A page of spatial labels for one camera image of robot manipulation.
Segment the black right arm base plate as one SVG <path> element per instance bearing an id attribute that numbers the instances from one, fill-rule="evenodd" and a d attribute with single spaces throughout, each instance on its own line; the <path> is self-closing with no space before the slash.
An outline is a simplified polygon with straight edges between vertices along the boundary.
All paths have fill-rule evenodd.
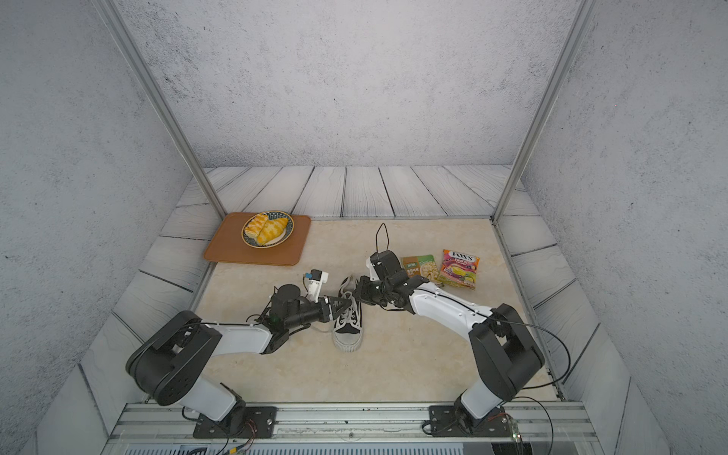
<path id="1" fill-rule="evenodd" d="M 430 406 L 421 430 L 436 438 L 512 438 L 519 433 L 502 407 L 489 411 L 483 418 L 475 418 L 460 405 Z"/>

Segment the yellow rimmed plate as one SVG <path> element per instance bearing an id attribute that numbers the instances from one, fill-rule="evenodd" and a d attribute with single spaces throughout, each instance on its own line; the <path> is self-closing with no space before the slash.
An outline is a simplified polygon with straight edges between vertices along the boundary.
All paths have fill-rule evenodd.
<path id="1" fill-rule="evenodd" d="M 295 229 L 292 216 L 279 210 L 255 214 L 241 230 L 243 241 L 252 248 L 273 248 L 286 241 Z"/>

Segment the aluminium corner post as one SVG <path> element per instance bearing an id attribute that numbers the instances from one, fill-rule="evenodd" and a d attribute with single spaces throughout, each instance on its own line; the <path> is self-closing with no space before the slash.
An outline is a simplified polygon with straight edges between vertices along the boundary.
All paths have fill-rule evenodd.
<path id="1" fill-rule="evenodd" d="M 500 195 L 495 211 L 491 217 L 493 226 L 498 226 L 500 220 L 505 216 L 506 209 L 516 191 L 517 184 L 528 166 L 536 149 L 538 139 L 553 110 L 555 101 L 559 96 L 559 91 L 568 77 L 570 68 L 574 64 L 574 59 L 576 58 L 580 44 L 593 19 L 596 5 L 597 1 L 595 0 L 583 0 L 578 5 L 576 17 L 574 17 L 565 43 L 555 61 L 555 66 L 544 89 L 537 111 L 526 132 L 521 148 L 519 148 L 515 157 L 510 174 L 506 179 L 504 190 Z"/>
<path id="2" fill-rule="evenodd" d="M 136 79 L 141 84 L 153 110 L 155 110 L 157 117 L 174 142 L 176 150 L 181 155 L 204 197 L 212 205 L 218 217 L 224 219 L 228 214 L 227 211 L 223 207 L 212 183 L 210 183 L 210 178 L 208 178 L 198 157 L 195 155 L 193 147 L 191 147 L 184 134 L 170 104 L 166 101 L 151 69 L 138 49 L 115 2 L 111 0 L 94 0 L 92 4 L 98 11 L 102 21 L 104 21 L 123 58 L 125 58 L 128 66 L 130 66 Z"/>

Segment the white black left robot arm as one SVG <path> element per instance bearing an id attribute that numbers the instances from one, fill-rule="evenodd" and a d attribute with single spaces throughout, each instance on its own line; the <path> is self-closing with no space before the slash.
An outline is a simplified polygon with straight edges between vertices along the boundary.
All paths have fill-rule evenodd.
<path id="1" fill-rule="evenodd" d="M 229 387 L 204 376 L 211 358 L 233 354 L 270 355 L 315 322 L 332 322 L 356 300 L 301 295 L 299 286 L 276 288 L 252 323 L 205 322 L 190 310 L 174 316 L 128 358 L 125 370 L 157 404 L 180 405 L 222 422 L 246 407 Z"/>

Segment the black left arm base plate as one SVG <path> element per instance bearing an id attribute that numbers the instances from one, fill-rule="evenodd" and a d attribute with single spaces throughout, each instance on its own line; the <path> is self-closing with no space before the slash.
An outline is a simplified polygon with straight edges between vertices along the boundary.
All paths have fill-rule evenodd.
<path id="1" fill-rule="evenodd" d="M 193 439 L 271 439 L 277 412 L 273 406 L 236 407 L 221 422 L 201 414 L 195 421 Z"/>

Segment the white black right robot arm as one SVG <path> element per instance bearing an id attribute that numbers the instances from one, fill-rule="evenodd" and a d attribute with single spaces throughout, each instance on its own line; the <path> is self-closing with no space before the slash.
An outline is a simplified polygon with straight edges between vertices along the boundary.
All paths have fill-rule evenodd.
<path id="1" fill-rule="evenodd" d="M 434 320 L 469 342 L 479 378 L 455 402 L 464 425 L 475 427 L 493 415 L 544 366 L 540 347 L 512 306 L 471 303 L 422 276 L 409 276 L 390 250 L 375 252 L 366 265 L 369 275 L 355 292 L 361 303 Z"/>

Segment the right aluminium corner post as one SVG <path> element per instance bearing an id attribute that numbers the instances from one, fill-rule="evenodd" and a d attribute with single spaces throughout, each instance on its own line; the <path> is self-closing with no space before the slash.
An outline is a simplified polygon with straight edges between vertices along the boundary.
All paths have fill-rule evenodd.
<path id="1" fill-rule="evenodd" d="M 565 43 L 555 61 L 555 66 L 544 89 L 537 111 L 526 132 L 521 148 L 519 148 L 515 157 L 510 174 L 506 179 L 504 190 L 500 195 L 495 211 L 491 217 L 493 226 L 498 226 L 500 220 L 505 216 L 506 209 L 516 191 L 517 184 L 528 166 L 536 149 L 538 139 L 553 110 L 555 101 L 559 96 L 559 91 L 568 77 L 570 68 L 574 64 L 574 59 L 576 58 L 580 44 L 593 19 L 596 5 L 597 1 L 595 0 L 583 0 L 578 5 L 576 17 L 574 17 Z"/>

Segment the black white canvas sneaker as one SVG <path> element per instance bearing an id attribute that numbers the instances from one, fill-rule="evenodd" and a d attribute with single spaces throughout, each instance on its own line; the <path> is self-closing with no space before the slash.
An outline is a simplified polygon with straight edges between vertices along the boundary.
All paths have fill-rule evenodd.
<path id="1" fill-rule="evenodd" d="M 360 347 L 363 339 L 362 309 L 355 298 L 356 278 L 347 277 L 339 287 L 339 297 L 350 301 L 350 306 L 335 320 L 333 325 L 333 342 L 335 347 L 352 353 Z"/>

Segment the brown leather mat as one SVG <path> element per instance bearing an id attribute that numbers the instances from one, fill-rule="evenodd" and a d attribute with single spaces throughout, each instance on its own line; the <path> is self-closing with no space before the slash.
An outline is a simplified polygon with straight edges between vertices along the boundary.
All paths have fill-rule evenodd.
<path id="1" fill-rule="evenodd" d="M 303 247 L 310 231 L 312 220 L 309 216 L 293 215 L 286 227 L 288 233 L 276 246 L 257 248 L 250 246 L 243 237 L 244 225 L 254 217 L 252 212 L 228 214 L 210 240 L 203 258 L 211 263 L 237 265 L 274 265 L 293 267 L 303 255 Z"/>

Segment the aluminium front rail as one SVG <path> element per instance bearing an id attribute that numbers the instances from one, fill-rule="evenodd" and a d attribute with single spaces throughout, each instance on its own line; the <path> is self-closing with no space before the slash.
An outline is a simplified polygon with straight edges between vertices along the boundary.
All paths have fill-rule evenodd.
<path id="1" fill-rule="evenodd" d="M 198 414 L 180 407 L 155 404 L 125 407 L 108 439 L 110 445 L 230 446 L 250 442 L 254 449 L 272 445 L 341 444 L 350 449 L 367 443 L 489 442 L 522 443 L 534 452 L 599 454 L 598 441 L 584 406 L 579 402 L 536 402 L 521 398 L 505 405 L 516 429 L 512 438 L 436 438 L 424 434 L 428 408 L 441 403 L 263 403 L 278 409 L 271 439 L 193 439 Z"/>

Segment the bread pastry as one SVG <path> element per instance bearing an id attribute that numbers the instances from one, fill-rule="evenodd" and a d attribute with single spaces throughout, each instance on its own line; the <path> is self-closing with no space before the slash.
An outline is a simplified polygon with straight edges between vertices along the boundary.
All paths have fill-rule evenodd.
<path id="1" fill-rule="evenodd" d="M 260 232 L 268 221 L 268 215 L 265 213 L 258 213 L 253 216 L 248 223 L 245 225 L 243 233 L 246 237 L 251 239 L 257 239 Z"/>
<path id="2" fill-rule="evenodd" d="M 267 246 L 268 244 L 273 243 L 286 233 L 288 224 L 289 219 L 287 217 L 269 219 L 267 223 L 265 223 L 265 226 L 256 239 L 256 242 L 260 246 Z"/>

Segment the green snack packet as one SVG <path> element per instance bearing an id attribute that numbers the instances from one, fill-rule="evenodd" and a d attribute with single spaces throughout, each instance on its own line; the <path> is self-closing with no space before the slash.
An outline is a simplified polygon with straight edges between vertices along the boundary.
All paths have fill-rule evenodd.
<path id="1" fill-rule="evenodd" d="M 440 282 L 440 269 L 433 255 L 404 257 L 402 265 L 410 278 L 421 276 L 436 284 Z"/>

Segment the right bread pastry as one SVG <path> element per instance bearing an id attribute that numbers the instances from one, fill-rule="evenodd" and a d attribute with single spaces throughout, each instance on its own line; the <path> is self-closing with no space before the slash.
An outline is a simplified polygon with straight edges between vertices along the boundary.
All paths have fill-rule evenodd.
<path id="1" fill-rule="evenodd" d="M 256 239 L 256 242 L 260 246 L 267 246 L 268 244 L 273 243 L 286 233 L 288 224 L 289 219 L 287 217 L 269 219 L 267 223 L 265 223 L 265 226 Z"/>

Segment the left aluminium corner post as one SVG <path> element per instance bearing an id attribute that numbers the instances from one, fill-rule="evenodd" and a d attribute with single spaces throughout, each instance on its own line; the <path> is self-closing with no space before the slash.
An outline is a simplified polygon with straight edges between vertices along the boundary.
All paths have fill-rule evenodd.
<path id="1" fill-rule="evenodd" d="M 184 134 L 170 104 L 166 101 L 151 69 L 138 49 L 115 2 L 111 0 L 94 0 L 92 4 L 98 11 L 102 21 L 104 21 L 123 58 L 125 58 L 128 66 L 130 66 L 136 79 L 141 84 L 153 110 L 155 110 L 157 117 L 174 142 L 176 150 L 181 155 L 204 197 L 212 205 L 218 217 L 224 219 L 228 214 L 227 211 L 223 207 L 212 183 L 210 183 L 210 178 L 208 178 L 198 157 L 195 155 L 193 147 L 191 147 Z"/>

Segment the left bread pastry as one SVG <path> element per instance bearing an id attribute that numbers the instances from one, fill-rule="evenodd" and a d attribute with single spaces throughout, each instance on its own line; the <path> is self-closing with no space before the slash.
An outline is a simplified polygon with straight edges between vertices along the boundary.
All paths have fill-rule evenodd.
<path id="1" fill-rule="evenodd" d="M 246 237 L 251 239 L 257 239 L 260 232 L 268 221 L 268 215 L 265 213 L 258 213 L 253 216 L 248 223 L 245 225 L 243 233 Z"/>

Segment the pink Fox's candy bag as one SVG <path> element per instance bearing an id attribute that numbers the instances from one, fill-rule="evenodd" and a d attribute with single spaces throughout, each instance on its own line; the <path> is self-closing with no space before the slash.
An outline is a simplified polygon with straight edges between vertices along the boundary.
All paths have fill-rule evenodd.
<path id="1" fill-rule="evenodd" d="M 475 289 L 480 258 L 454 250 L 443 250 L 438 279 L 447 286 Z"/>

